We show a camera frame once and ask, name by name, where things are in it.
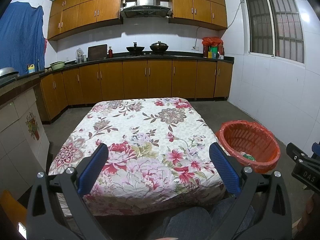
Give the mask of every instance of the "stainless steel range hood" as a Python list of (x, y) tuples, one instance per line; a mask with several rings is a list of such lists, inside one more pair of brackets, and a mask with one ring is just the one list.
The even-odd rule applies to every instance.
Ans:
[(166, 17), (172, 14), (171, 8), (156, 5), (157, 0), (136, 0), (136, 5), (120, 11), (123, 18)]

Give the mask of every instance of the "jeans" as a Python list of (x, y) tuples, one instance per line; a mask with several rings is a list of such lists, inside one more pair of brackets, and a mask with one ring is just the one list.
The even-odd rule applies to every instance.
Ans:
[[(164, 217), (155, 221), (146, 235), (140, 239), (176, 237), (180, 240), (205, 240), (212, 231), (217, 229), (234, 201), (233, 197), (221, 200), (210, 213), (201, 207), (192, 207), (183, 211), (180, 211), (181, 209), (168, 211)], [(237, 233), (248, 228), (253, 215), (254, 210), (250, 206)]]

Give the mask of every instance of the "black countertop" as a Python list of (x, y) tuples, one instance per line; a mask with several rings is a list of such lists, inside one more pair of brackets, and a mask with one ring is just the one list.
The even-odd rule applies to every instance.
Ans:
[(98, 59), (98, 60), (91, 60), (91, 61), (85, 61), (82, 63), (75, 63), (69, 62), (66, 63), (64, 68), (60, 68), (57, 70), (48, 71), (45, 73), (41, 73), (40, 77), (59, 72), (61, 70), (67, 70), (72, 68), (77, 68), (81, 66), (86, 65), (92, 65), (92, 64), (98, 64), (98, 63), (105, 63), (105, 62), (113, 62), (113, 61), (123, 61), (123, 60), (147, 60), (147, 59), (189, 59), (189, 60), (204, 60), (204, 61), (222, 61), (222, 62), (228, 62), (228, 63), (234, 63), (235, 58), (234, 57), (224, 57), (225, 59), (214, 59), (214, 58), (204, 58), (202, 57), (202, 53), (194, 53), (194, 52), (179, 52), (179, 51), (166, 51), (164, 55), (153, 55), (151, 51), (143, 51), (145, 55), (140, 56), (130, 56), (129, 52), (124, 53), (114, 53), (112, 58), (104, 58), (104, 59)]

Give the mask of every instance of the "red plastic basket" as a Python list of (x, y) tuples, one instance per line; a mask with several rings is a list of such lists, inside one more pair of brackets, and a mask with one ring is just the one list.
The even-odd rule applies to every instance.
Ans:
[[(271, 171), (280, 158), (280, 148), (273, 134), (256, 122), (225, 122), (216, 135), (231, 156), (256, 172)], [(243, 157), (240, 152), (250, 154), (256, 161)]]

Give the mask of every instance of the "screw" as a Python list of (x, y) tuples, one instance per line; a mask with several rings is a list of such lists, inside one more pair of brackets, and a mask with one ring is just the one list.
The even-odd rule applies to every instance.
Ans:
[(75, 168), (73, 168), (73, 167), (69, 167), (66, 169), (66, 173), (68, 173), (68, 174), (72, 174), (72, 173), (74, 173), (74, 171), (75, 171)]
[(274, 172), (274, 175), (279, 178), (279, 177), (281, 177), (281, 172), (275, 171), (275, 172)]
[(244, 167), (243, 170), (244, 170), (245, 173), (251, 173), (252, 172), (252, 168), (248, 167), (248, 166)]
[(43, 176), (44, 176), (44, 172), (43, 171), (38, 172), (38, 174), (37, 174), (38, 178), (42, 178)]

